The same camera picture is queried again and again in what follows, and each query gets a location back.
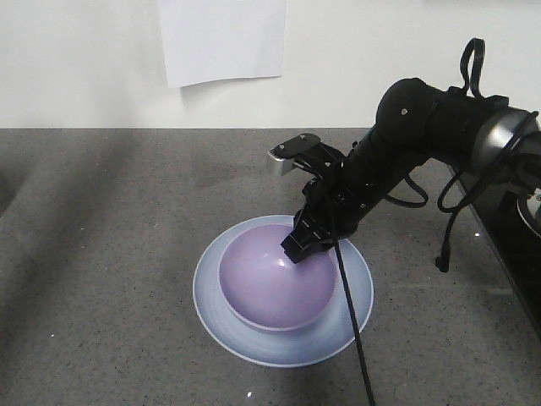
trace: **cable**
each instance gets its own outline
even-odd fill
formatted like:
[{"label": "cable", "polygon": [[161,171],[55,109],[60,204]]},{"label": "cable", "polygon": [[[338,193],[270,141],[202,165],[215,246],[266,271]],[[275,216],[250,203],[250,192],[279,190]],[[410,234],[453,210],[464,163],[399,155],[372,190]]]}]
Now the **cable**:
[{"label": "cable", "polygon": [[366,366],[366,360],[364,359],[363,345],[361,343],[361,335],[358,329],[357,316],[355,315],[355,308],[353,307],[352,294],[349,290],[349,283],[347,282],[346,270],[344,268],[344,261],[342,259],[342,253],[338,244],[338,237],[336,232],[335,217],[332,213],[331,198],[325,193],[325,206],[327,208],[327,214],[329,216],[329,223],[331,225],[331,237],[332,243],[335,247],[336,259],[338,260],[338,268],[340,269],[340,276],[342,277],[342,284],[344,286],[344,293],[346,294],[347,308],[349,309],[349,315],[352,319],[353,333],[355,335],[355,343],[357,344],[358,361],[361,365],[361,371],[363,372],[364,386],[366,388],[366,394],[369,398],[370,406],[375,406],[374,393],[372,392],[372,385],[370,384],[369,371]]},{"label": "cable", "polygon": [[496,176],[500,173],[502,166],[505,163],[505,160],[511,155],[515,147],[520,143],[522,138],[524,138],[524,131],[527,126],[538,116],[538,112],[529,113],[515,128],[515,132],[509,142],[501,149],[498,156],[490,163],[489,167],[481,174],[478,181],[475,185],[464,195],[464,197],[459,201],[456,206],[445,207],[443,205],[443,200],[449,192],[451,186],[460,178],[462,171],[459,171],[452,177],[452,179],[447,183],[447,185],[441,191],[440,197],[438,197],[438,208],[444,213],[450,213],[449,221],[447,222],[447,227],[445,228],[444,239],[441,244],[440,256],[435,260],[435,265],[442,272],[449,271],[449,261],[451,258],[451,230],[453,224],[455,223],[458,213],[460,211],[473,203],[483,192],[484,190],[494,181]]},{"label": "cable", "polygon": [[418,209],[426,206],[427,202],[429,201],[429,194],[426,193],[426,190],[416,184],[409,175],[407,175],[404,180],[410,188],[412,188],[415,192],[417,192],[419,196],[423,198],[423,201],[407,201],[397,199],[396,197],[392,197],[391,195],[387,195],[386,197],[384,197],[384,199],[392,203],[393,205],[407,207],[408,209]]}]

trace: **black cable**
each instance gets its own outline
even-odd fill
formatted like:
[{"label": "black cable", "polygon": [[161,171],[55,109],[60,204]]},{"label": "black cable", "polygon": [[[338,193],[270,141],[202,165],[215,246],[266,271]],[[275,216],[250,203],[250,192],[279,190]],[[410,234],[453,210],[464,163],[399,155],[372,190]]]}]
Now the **black cable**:
[{"label": "black cable", "polygon": [[396,197],[393,197],[391,195],[387,195],[384,197],[385,200],[392,203],[393,205],[407,207],[408,209],[418,209],[421,207],[426,206],[426,204],[429,201],[429,194],[426,193],[426,190],[424,190],[421,186],[416,184],[413,179],[407,175],[404,180],[406,181],[407,185],[412,188],[419,196],[423,198],[423,201],[407,201],[402,199],[397,199]]},{"label": "black cable", "polygon": [[329,216],[329,223],[331,226],[332,243],[335,247],[336,259],[338,260],[338,268],[340,269],[340,276],[342,277],[342,284],[344,286],[344,293],[346,294],[347,308],[349,309],[349,315],[352,319],[353,334],[355,335],[355,343],[357,344],[358,361],[361,365],[361,371],[363,372],[364,386],[366,388],[366,394],[369,398],[370,406],[375,406],[374,393],[372,392],[372,385],[370,384],[369,370],[366,366],[366,360],[364,359],[363,345],[361,344],[361,335],[359,333],[357,316],[355,315],[355,308],[353,307],[352,294],[349,290],[349,283],[347,282],[346,270],[344,268],[344,261],[342,259],[342,253],[338,244],[338,237],[336,232],[335,217],[332,213],[331,198],[325,193],[325,205],[327,208],[327,214]]}]

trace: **bowl rim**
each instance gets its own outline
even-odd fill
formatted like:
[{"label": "bowl rim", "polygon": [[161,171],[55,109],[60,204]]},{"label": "bowl rim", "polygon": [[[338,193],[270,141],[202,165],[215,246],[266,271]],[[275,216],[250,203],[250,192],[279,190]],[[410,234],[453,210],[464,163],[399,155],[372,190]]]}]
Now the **bowl rim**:
[{"label": "bowl rim", "polygon": [[289,226],[289,225],[286,225],[286,224],[283,224],[283,223],[279,223],[279,222],[273,222],[273,223],[268,223],[268,224],[260,224],[258,226],[255,226],[253,228],[249,228],[247,230],[244,230],[242,231],[239,235],[235,236],[234,239],[232,239],[231,241],[229,241],[229,243],[227,243],[227,246],[225,247],[225,249],[223,250],[223,252],[220,254],[220,260],[218,262],[218,272],[216,273],[216,277],[218,279],[218,287],[220,288],[220,294],[221,296],[224,298],[226,304],[227,304],[227,308],[240,320],[242,321],[244,324],[246,324],[247,326],[249,327],[252,327],[253,329],[255,330],[259,330],[261,332],[291,332],[291,331],[294,331],[294,330],[298,330],[298,329],[301,329],[301,328],[304,328],[306,326],[309,326],[310,324],[314,323],[315,321],[317,321],[320,316],[325,312],[325,310],[329,307],[329,305],[331,304],[332,300],[334,299],[335,295],[336,295],[336,285],[337,285],[337,280],[338,280],[338,275],[339,275],[339,270],[338,270],[338,262],[336,260],[336,257],[334,255],[331,255],[330,251],[327,250],[325,251],[324,255],[327,255],[329,257],[329,259],[331,260],[332,262],[332,265],[333,265],[333,269],[334,269],[334,279],[333,279],[333,286],[332,286],[332,292],[331,292],[331,295],[329,296],[329,298],[327,299],[325,305],[321,308],[321,310],[319,312],[317,312],[314,316],[310,317],[308,320],[306,321],[303,321],[302,323],[298,323],[298,324],[295,324],[294,326],[266,326],[264,324],[260,324],[256,321],[252,321],[250,320],[249,318],[247,318],[246,316],[240,314],[235,308],[234,306],[229,302],[229,299],[227,298],[226,294],[224,293],[223,291],[223,287],[221,285],[221,262],[223,260],[223,257],[224,255],[227,253],[227,250],[229,250],[229,247],[231,246],[231,244],[236,241],[237,239],[239,239],[241,236],[243,236],[244,234],[248,233],[248,232],[251,232],[253,230],[255,230],[256,228],[263,228],[263,227],[269,227],[269,226],[281,226],[281,227],[284,227],[284,228],[290,228],[291,230],[293,230],[293,226]]}]

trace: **purple bowl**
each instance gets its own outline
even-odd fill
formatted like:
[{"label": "purple bowl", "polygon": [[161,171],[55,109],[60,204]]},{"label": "purple bowl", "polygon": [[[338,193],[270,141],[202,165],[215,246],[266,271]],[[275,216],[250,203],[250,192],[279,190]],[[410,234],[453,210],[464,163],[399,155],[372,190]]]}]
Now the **purple bowl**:
[{"label": "purple bowl", "polygon": [[336,263],[328,252],[293,264],[280,246],[292,227],[268,224],[239,234],[220,260],[218,279],[232,312],[264,332],[315,321],[330,303]]}]

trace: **paper sheet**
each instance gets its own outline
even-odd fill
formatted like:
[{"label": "paper sheet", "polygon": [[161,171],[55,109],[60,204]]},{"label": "paper sheet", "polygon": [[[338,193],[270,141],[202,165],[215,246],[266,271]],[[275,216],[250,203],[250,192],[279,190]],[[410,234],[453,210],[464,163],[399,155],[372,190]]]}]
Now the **paper sheet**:
[{"label": "paper sheet", "polygon": [[286,0],[159,0],[169,87],[281,76]]}]

